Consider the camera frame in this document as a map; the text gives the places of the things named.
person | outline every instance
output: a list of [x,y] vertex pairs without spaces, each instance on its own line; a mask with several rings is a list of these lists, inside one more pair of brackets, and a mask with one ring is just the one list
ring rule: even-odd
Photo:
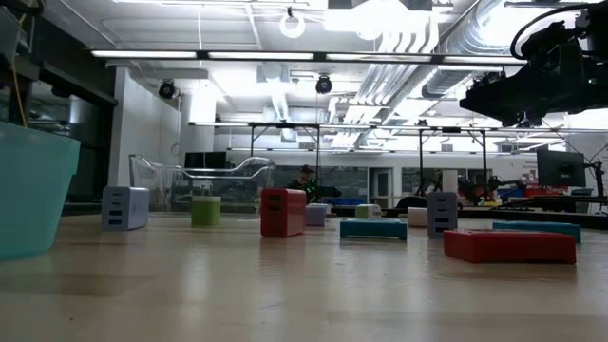
[[296,180],[291,181],[285,187],[287,189],[294,190],[304,190],[306,191],[306,186],[313,179],[314,170],[309,165],[302,165],[300,168],[300,175]]

table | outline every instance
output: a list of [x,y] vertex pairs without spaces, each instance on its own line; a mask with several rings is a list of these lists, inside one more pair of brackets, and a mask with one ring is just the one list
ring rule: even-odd
[[[258,220],[100,233],[63,218],[43,256],[0,263],[3,341],[600,341],[608,335],[608,235],[579,263],[473,265],[410,229],[340,241],[337,220],[261,238]],[[489,221],[461,219],[461,227]]]

green cup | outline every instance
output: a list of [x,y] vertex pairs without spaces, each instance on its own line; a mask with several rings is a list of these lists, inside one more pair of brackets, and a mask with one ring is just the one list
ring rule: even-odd
[[220,197],[194,196],[192,198],[191,219],[193,227],[219,225]]

door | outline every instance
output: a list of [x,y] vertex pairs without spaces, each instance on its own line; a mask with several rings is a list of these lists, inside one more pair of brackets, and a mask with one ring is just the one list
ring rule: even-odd
[[373,198],[381,208],[389,208],[392,204],[392,169],[372,169]]

red object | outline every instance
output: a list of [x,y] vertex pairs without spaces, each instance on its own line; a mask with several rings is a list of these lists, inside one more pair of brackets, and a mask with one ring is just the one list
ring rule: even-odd
[[554,233],[444,231],[444,253],[472,263],[577,263],[574,237]]
[[536,196],[563,196],[568,192],[567,186],[539,186],[538,184],[527,184],[523,195],[527,198]]
[[304,233],[306,193],[302,190],[262,191],[261,234],[265,238],[288,238]]

